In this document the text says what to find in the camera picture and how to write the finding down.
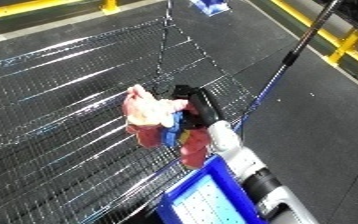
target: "yellow railing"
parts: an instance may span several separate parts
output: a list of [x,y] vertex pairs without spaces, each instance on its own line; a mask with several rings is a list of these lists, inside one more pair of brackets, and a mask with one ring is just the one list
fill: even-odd
[[[312,24],[312,20],[303,15],[294,7],[290,6],[284,0],[271,0],[274,4],[280,7],[282,10],[293,16],[295,19],[300,21],[302,24],[310,27]],[[329,56],[326,56],[325,59],[328,63],[333,66],[337,66],[340,62],[340,59],[348,54],[358,61],[358,51],[356,46],[358,45],[358,30],[352,28],[343,38],[338,38],[335,35],[331,34],[325,29],[321,29],[319,31],[319,35],[322,36],[325,40],[330,42],[333,46],[335,46],[336,50]]]
[[[82,0],[37,0],[2,6],[0,7],[0,18],[79,1]],[[105,14],[111,14],[116,12],[118,7],[115,0],[103,0],[102,9]]]

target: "plush doll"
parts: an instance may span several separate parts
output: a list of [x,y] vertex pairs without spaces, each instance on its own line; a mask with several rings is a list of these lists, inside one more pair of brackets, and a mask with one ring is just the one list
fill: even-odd
[[[163,144],[163,135],[169,130],[178,131],[178,115],[188,110],[197,114],[188,100],[157,100],[142,86],[128,88],[122,110],[127,120],[127,132],[136,134],[138,142],[145,148]],[[187,130],[180,134],[181,161],[189,168],[202,167],[210,138],[205,128]]]

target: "wire grid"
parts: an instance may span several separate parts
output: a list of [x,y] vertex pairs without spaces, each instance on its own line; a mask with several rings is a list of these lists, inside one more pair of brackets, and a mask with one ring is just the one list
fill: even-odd
[[174,24],[155,76],[163,28],[157,19],[0,61],[0,223],[119,222],[188,172],[176,164],[142,182],[179,154],[125,132],[120,106],[135,83],[206,85],[227,119],[243,112],[251,94]]

